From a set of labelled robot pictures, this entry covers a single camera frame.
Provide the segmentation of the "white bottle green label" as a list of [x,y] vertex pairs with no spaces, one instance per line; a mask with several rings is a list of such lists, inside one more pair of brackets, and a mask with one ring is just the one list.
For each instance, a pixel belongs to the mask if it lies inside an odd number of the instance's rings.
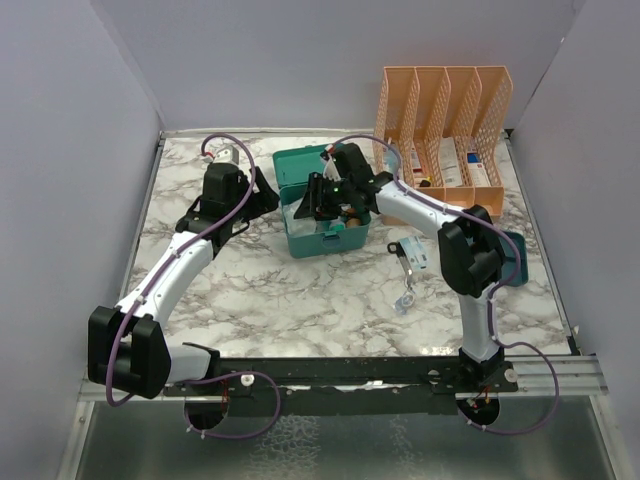
[[346,229],[346,225],[343,221],[335,219],[329,222],[329,226],[327,228],[328,232],[340,232]]

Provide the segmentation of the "green plastic medicine box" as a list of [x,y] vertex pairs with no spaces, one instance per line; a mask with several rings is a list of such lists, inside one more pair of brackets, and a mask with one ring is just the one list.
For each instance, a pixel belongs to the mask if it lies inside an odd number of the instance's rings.
[[289,253],[296,259],[360,249],[367,240],[371,222],[369,213],[361,216],[362,225],[356,228],[346,227],[340,232],[328,232],[332,220],[316,220],[317,229],[312,235],[290,237],[287,234],[286,221],[294,218],[306,191],[309,174],[322,173],[324,169],[320,157],[324,148],[324,145],[308,146],[280,150],[272,155]]

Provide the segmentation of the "white gauze pad packet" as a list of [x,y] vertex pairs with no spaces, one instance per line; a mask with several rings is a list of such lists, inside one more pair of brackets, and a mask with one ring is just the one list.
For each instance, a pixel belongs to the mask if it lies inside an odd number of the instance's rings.
[[286,229],[290,237],[312,235],[316,232],[317,221],[313,218],[291,218],[286,221]]

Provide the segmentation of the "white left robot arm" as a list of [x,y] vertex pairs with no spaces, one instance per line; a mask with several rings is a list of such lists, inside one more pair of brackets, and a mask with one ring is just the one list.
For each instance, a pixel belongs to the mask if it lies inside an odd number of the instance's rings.
[[168,346],[163,329],[201,271],[237,235],[235,225],[274,211],[279,197],[259,168],[246,175],[232,163],[211,163],[202,193],[175,227],[164,254],[115,306],[99,306],[88,321],[88,378],[152,399],[186,381],[206,395],[220,385],[218,352],[192,343]]

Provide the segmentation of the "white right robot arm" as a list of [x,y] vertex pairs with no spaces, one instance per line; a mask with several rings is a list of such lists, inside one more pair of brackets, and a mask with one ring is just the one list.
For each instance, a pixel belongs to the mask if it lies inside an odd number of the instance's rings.
[[505,364],[494,306],[505,261],[500,242],[506,237],[504,232],[480,205],[467,209],[451,206],[412,188],[397,172],[375,174],[355,143],[328,144],[320,158],[324,171],[309,175],[294,218],[334,220],[350,206],[359,214],[394,217],[434,238],[441,275],[460,302],[463,343],[459,378],[469,390],[486,388]]

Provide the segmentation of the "red white medicine box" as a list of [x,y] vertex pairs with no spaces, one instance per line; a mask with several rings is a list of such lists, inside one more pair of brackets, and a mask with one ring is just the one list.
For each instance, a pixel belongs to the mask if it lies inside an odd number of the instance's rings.
[[410,150],[411,165],[413,173],[413,183],[415,187],[428,188],[432,186],[432,178],[428,170],[425,169],[420,161],[420,155],[415,144],[411,145]]

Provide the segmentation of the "blue white medicine box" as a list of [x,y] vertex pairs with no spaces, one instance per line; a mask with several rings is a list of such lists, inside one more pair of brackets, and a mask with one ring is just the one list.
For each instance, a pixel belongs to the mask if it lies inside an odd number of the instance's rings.
[[477,146],[473,138],[467,147],[467,165],[470,171],[472,183],[475,187],[491,187],[491,180],[484,163],[480,160]]

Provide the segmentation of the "blue toothbrush package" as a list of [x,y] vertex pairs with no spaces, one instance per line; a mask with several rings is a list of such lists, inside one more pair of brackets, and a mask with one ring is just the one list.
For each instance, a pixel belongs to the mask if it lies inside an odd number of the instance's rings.
[[394,142],[391,142],[388,147],[383,148],[384,169],[389,171],[390,173],[398,171],[401,167],[400,163],[398,162],[398,156],[396,155],[397,150],[397,145]]

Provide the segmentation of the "light blue mask packet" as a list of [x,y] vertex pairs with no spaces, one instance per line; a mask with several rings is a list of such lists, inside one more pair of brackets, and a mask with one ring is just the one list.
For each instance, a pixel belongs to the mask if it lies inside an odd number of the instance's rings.
[[404,237],[398,241],[404,248],[414,273],[423,272],[428,267],[427,249],[418,236]]

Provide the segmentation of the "tape roll in bag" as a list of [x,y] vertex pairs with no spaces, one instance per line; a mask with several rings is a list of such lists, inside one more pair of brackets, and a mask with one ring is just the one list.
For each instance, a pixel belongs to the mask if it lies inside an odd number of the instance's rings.
[[399,315],[406,315],[415,302],[415,295],[412,291],[406,290],[394,303],[394,310]]

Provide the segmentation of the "orange plastic file organizer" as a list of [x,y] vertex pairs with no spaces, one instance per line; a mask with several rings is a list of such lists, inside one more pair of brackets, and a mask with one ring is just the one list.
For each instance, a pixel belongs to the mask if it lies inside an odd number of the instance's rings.
[[501,217],[505,186],[496,150],[513,93],[504,66],[387,66],[373,145],[378,170],[403,157],[400,178],[420,192]]

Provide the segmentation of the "dark teal divided tray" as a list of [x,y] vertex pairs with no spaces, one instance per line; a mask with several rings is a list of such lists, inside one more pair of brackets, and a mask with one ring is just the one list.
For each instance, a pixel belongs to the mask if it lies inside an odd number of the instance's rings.
[[522,287],[529,280],[526,241],[524,237],[517,232],[505,230],[504,234],[517,247],[520,261],[517,262],[514,250],[509,243],[506,242],[504,238],[500,238],[500,243],[505,253],[505,260],[502,266],[502,280],[506,282],[507,286],[515,288]]

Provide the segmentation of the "black handled scissors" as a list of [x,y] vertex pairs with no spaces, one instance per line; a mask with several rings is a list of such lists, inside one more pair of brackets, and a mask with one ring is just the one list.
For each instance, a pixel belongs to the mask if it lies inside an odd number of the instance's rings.
[[390,242],[387,244],[387,251],[389,254],[395,255],[399,260],[400,265],[404,271],[405,287],[407,290],[412,290],[414,283],[414,269],[404,248],[399,242]]

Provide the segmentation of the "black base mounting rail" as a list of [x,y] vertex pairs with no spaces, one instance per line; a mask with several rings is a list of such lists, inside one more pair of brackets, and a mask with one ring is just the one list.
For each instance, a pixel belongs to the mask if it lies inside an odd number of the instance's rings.
[[453,415],[459,398],[514,393],[515,367],[504,355],[481,367],[459,356],[224,358],[213,383],[182,381],[166,397],[224,401],[235,416]]

